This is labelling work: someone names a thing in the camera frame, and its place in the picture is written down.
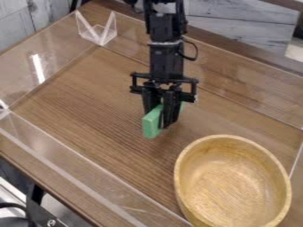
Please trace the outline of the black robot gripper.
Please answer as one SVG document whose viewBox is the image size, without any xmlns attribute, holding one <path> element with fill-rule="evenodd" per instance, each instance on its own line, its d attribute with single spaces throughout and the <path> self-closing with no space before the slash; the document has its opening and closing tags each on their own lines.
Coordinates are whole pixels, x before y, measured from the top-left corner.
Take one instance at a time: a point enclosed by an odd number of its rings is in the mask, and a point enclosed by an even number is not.
<svg viewBox="0 0 303 227">
<path fill-rule="evenodd" d="M 150 43 L 150 72 L 131 74 L 131 92 L 142 94 L 145 113 L 147 114 L 161 103 L 163 94 L 163 127 L 167 129 L 179 119 L 182 101 L 197 101 L 197 86 L 199 81 L 185 75 L 183 61 L 195 61 L 197 56 L 183 54 L 185 43 Z M 162 88 L 171 84 L 173 90 Z"/>
</svg>

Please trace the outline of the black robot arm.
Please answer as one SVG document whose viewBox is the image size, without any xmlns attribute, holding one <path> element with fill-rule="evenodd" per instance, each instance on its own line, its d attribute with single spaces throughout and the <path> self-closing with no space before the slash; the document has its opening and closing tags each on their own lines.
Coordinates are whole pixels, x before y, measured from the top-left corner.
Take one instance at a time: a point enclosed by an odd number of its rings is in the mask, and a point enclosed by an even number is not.
<svg viewBox="0 0 303 227">
<path fill-rule="evenodd" d="M 131 92 L 142 94 L 145 113 L 162 106 L 159 128 L 169 128 L 178 120 L 182 102 L 197 101 L 199 80 L 183 74 L 183 35 L 187 19 L 183 0 L 143 0 L 147 34 L 151 36 L 150 72 L 131 74 Z"/>
</svg>

